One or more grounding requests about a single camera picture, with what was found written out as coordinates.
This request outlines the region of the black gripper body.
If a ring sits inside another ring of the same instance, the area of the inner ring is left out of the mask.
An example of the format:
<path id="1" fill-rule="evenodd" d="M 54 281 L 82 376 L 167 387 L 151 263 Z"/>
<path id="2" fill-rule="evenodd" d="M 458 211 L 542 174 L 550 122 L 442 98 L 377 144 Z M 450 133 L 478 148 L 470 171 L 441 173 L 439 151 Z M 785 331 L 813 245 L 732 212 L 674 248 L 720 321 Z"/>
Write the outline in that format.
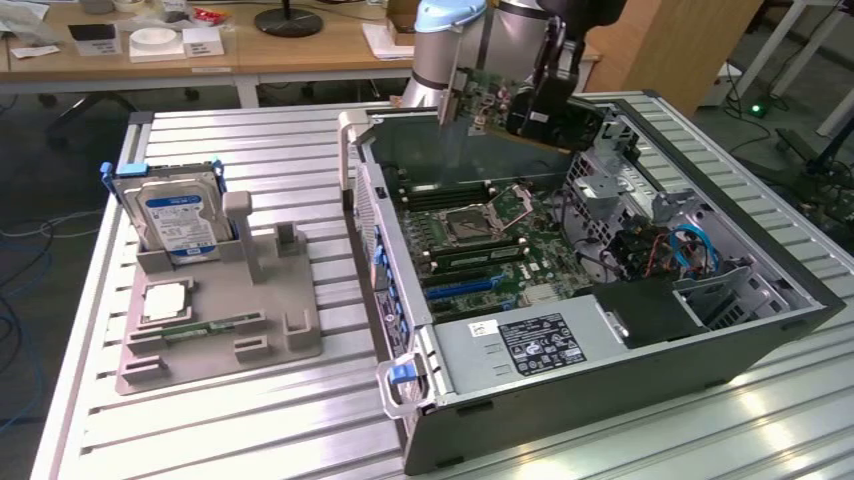
<path id="1" fill-rule="evenodd" d="M 589 31 L 614 24 L 626 0 L 541 0 L 541 9 L 557 16 L 569 31 Z"/>

